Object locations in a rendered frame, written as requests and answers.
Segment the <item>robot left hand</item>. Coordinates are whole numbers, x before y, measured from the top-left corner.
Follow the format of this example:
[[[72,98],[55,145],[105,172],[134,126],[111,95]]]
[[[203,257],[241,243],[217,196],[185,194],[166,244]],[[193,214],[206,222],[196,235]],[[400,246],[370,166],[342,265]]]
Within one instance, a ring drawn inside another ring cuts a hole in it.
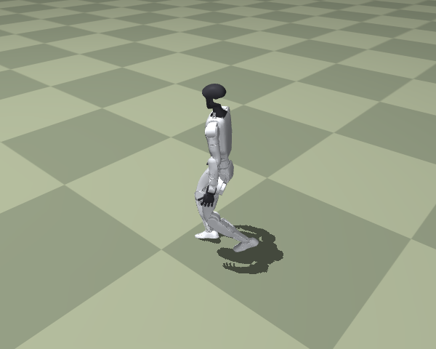
[[[214,195],[215,195],[216,191],[215,191],[215,193],[208,193],[208,190],[209,190],[209,185],[207,186],[206,194],[204,194],[203,197],[199,198],[198,201],[200,201],[200,200],[203,199],[203,201],[202,201],[202,203],[201,203],[201,206],[203,206],[203,204],[204,204],[204,202],[205,202],[204,206],[207,205],[207,207],[209,207],[209,206],[210,206],[210,203],[211,203],[211,207],[213,207],[213,203],[214,203]],[[217,190],[217,188],[216,188],[216,190]]]

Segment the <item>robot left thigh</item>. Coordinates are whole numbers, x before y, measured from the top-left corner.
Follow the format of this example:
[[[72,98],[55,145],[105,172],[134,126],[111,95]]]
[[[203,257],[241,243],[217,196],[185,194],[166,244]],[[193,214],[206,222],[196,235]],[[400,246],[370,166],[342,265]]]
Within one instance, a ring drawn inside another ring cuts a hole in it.
[[[216,193],[215,193],[215,195],[214,195],[214,203],[213,203],[213,207],[211,207],[211,203],[210,203],[210,206],[209,206],[209,207],[207,207],[207,205],[204,206],[205,202],[204,202],[204,204],[203,204],[203,206],[202,206],[203,216],[204,216],[206,222],[207,222],[207,220],[208,220],[210,217],[215,217],[215,218],[217,218],[217,219],[220,221],[220,215],[219,215],[219,213],[218,213],[218,212],[213,212],[213,211],[214,211],[214,209],[215,209],[215,207],[216,207],[216,205],[217,205],[217,201],[218,201],[219,195],[222,195],[223,192],[224,192],[224,190],[225,190],[225,188],[226,188],[226,185],[227,185],[226,181],[227,181],[226,177],[220,174],[220,175],[219,175],[219,179],[218,179],[217,190],[216,190]],[[208,185],[209,185],[209,184],[208,184]],[[207,186],[208,186],[208,185],[207,185]],[[207,187],[206,187],[206,188],[207,188]],[[205,191],[204,191],[204,194],[206,194],[206,189],[205,189]],[[203,196],[204,196],[204,194],[203,194]],[[202,201],[203,201],[203,200],[202,200]]]

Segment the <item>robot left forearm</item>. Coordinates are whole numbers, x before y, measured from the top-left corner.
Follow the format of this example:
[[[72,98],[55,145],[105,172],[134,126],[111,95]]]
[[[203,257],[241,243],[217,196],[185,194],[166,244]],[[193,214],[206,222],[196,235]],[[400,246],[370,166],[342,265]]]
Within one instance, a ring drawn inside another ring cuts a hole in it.
[[[213,158],[208,160],[209,165],[209,190],[208,193],[215,193],[218,186],[220,168],[217,167],[217,161]]]

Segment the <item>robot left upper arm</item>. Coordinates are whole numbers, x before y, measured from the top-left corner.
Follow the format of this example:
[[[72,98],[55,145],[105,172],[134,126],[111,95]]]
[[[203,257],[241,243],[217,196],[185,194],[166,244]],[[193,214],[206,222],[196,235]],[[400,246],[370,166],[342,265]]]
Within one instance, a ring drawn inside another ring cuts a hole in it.
[[[219,146],[219,127],[217,122],[208,123],[205,128],[205,136],[208,141],[209,151],[212,154],[211,158],[215,159],[217,161],[217,166],[219,166],[221,164],[221,154]]]

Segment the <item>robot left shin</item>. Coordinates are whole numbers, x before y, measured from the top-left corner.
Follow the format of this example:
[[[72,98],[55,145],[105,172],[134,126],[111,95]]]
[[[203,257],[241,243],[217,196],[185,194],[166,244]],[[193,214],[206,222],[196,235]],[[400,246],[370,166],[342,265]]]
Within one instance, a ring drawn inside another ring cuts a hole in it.
[[[210,217],[206,223],[212,230],[215,230],[218,233],[221,233],[224,236],[234,238],[237,241],[241,241],[244,244],[247,244],[249,240],[247,240],[247,236],[238,231],[234,225],[231,225],[229,221],[225,218],[221,218],[220,221],[215,217]],[[245,241],[245,242],[244,242]]]

